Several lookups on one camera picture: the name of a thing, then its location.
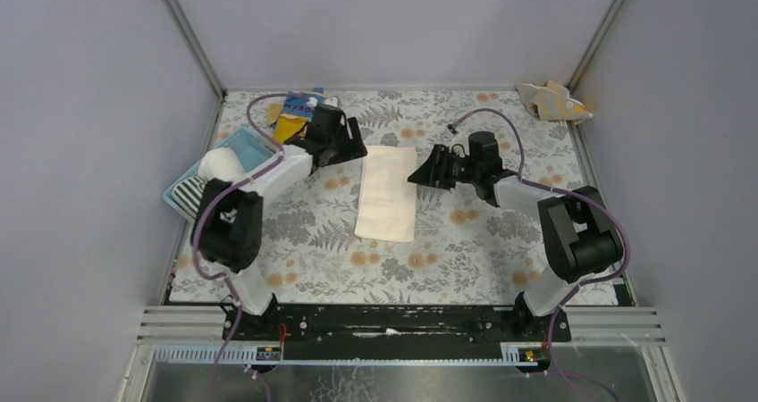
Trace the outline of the grey yellow patterned towel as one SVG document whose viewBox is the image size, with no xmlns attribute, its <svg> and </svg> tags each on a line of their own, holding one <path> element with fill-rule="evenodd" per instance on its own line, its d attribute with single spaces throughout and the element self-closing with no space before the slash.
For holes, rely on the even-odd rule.
<svg viewBox="0 0 758 402">
<path fill-rule="evenodd" d="M 553 80 L 544 85 L 517 83 L 515 88 L 526 111 L 540 121 L 572 121 L 578 125 L 593 118 L 583 103 Z"/>
</svg>

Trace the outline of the cream terry towel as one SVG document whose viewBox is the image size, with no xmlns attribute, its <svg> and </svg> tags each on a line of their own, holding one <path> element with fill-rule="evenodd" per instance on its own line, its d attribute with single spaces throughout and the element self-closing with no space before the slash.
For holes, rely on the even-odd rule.
<svg viewBox="0 0 758 402">
<path fill-rule="evenodd" d="M 417 168 L 414 147 L 370 146 L 363 162 L 355 235 L 361 239 L 409 243 L 415 240 Z"/>
</svg>

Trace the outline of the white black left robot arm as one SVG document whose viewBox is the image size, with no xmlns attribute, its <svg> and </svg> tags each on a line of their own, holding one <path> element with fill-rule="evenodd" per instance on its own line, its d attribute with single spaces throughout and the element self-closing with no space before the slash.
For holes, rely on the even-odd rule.
<svg viewBox="0 0 758 402">
<path fill-rule="evenodd" d="M 292 185 L 317 170 L 367 155 L 358 120 L 341 108 L 318 104 L 310 122 L 271 159 L 233 181 L 211 179 L 203 192 L 191 235 L 194 262 L 220 267 L 233 303 L 260 316 L 274 301 L 255 261 L 263 245 L 264 211 Z"/>
</svg>

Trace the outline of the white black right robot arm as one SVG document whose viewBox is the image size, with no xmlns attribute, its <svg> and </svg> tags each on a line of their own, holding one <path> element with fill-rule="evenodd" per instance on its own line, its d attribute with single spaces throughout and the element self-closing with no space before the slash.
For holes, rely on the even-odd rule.
<svg viewBox="0 0 758 402">
<path fill-rule="evenodd" d="M 435 145 L 408 182 L 445 190 L 469 184 L 487 204 L 539 221 L 547 265 L 517 297 L 515 306 L 526 318 L 551 314 L 581 281 L 604 272 L 624 254 L 619 232 L 604 214 L 594 188 L 562 193 L 520 179 L 505 168 L 490 131 L 470 134 L 461 152 Z"/>
</svg>

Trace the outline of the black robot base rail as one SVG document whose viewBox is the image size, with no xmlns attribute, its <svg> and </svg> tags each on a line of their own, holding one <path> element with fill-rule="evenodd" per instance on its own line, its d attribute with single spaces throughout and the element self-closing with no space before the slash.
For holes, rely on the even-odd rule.
<svg viewBox="0 0 758 402">
<path fill-rule="evenodd" d="M 504 343 L 541 348 L 572 339 L 559 314 L 526 318 L 512 306 L 273 303 L 262 315 L 224 306 L 223 336 L 272 341 L 286 360 L 496 360 Z"/>
</svg>

